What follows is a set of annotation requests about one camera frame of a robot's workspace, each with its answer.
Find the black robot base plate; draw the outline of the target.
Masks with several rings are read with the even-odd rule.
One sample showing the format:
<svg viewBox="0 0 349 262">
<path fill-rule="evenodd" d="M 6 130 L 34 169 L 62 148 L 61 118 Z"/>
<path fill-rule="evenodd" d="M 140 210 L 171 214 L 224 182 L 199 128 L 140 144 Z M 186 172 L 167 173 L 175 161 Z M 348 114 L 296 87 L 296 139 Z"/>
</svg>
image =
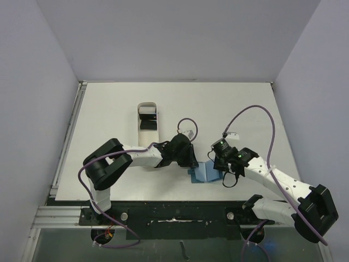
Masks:
<svg viewBox="0 0 349 262">
<path fill-rule="evenodd" d="M 101 246 L 131 247 L 147 240 L 243 240 L 261 222 L 242 201 L 114 201 L 104 215 L 82 208 L 79 226 Z"/>
</svg>

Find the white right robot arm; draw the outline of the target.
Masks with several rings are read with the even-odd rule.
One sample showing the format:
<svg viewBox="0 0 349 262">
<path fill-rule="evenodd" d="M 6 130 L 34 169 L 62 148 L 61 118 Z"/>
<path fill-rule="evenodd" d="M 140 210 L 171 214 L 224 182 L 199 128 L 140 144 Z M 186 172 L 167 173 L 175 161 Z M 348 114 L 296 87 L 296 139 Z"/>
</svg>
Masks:
<svg viewBox="0 0 349 262">
<path fill-rule="evenodd" d="M 259 219 L 293 226 L 312 243 L 326 241 L 324 235 L 338 220 L 332 195 L 321 184 L 314 187 L 286 175 L 249 148 L 238 150 L 222 138 L 211 146 L 215 153 L 214 168 L 245 177 L 269 189 L 282 202 L 253 195 L 243 206 L 243 218 L 249 223 Z"/>
</svg>

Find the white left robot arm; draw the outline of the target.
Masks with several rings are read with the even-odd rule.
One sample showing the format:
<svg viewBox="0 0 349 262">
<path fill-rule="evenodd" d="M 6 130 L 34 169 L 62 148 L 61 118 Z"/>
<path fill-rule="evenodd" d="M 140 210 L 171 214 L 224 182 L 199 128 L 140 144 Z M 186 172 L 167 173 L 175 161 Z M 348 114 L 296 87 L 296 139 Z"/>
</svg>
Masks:
<svg viewBox="0 0 349 262">
<path fill-rule="evenodd" d="M 89 180 L 92 218 L 98 224 L 110 220 L 110 188 L 127 168 L 162 168 L 173 162 L 181 168 L 198 167 L 194 146 L 184 134 L 177 134 L 170 141 L 153 142 L 148 147 L 125 146 L 116 138 L 105 142 L 83 161 L 83 170 Z"/>
</svg>

